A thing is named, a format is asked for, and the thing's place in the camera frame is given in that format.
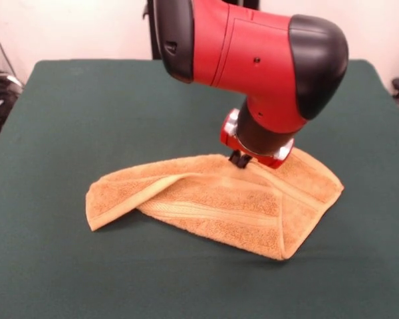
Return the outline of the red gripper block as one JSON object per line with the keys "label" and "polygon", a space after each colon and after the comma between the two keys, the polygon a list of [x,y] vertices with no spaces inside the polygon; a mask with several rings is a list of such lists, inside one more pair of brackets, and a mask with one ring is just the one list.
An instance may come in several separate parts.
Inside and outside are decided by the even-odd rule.
{"label": "red gripper block", "polygon": [[291,138],[285,145],[281,146],[271,155],[259,155],[248,150],[239,140],[237,136],[237,127],[239,121],[240,110],[234,108],[223,121],[220,141],[229,147],[232,151],[229,161],[238,168],[244,169],[251,160],[257,160],[259,163],[277,169],[289,157],[295,140]]}

